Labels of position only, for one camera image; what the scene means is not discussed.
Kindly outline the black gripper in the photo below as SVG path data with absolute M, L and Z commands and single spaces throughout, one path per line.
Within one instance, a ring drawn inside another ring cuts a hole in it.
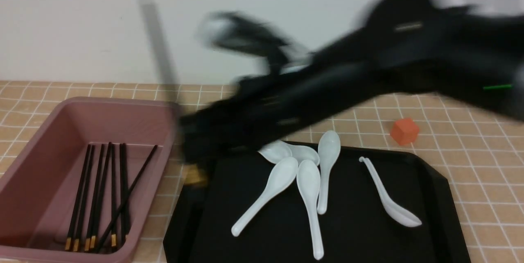
M 179 119 L 181 154 L 201 163 L 264 145 L 326 118 L 326 73 L 244 77 L 231 97 Z

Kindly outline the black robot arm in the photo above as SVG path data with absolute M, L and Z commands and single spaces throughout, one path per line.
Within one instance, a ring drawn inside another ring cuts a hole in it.
M 211 44 L 268 61 L 266 76 L 244 77 L 225 100 L 179 120 L 181 152 L 200 163 L 294 134 L 390 93 L 439 93 L 523 120 L 523 14 L 485 16 L 471 5 L 378 0 L 363 26 L 292 69 L 289 42 L 233 12 Z

